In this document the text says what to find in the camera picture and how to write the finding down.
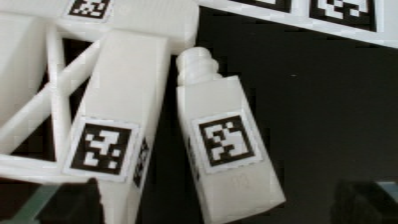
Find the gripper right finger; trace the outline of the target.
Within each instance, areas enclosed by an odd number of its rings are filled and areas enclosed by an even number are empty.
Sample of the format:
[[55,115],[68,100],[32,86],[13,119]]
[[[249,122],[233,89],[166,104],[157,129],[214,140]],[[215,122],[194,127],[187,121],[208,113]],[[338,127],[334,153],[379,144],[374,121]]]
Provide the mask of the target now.
[[336,185],[331,224],[398,224],[398,182],[349,181]]

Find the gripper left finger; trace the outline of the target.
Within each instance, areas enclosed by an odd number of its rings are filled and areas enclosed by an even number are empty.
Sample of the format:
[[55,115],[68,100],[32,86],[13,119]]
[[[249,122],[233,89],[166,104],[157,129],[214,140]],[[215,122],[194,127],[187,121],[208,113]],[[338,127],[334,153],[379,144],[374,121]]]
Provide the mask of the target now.
[[98,181],[43,185],[31,196],[11,224],[105,224]]

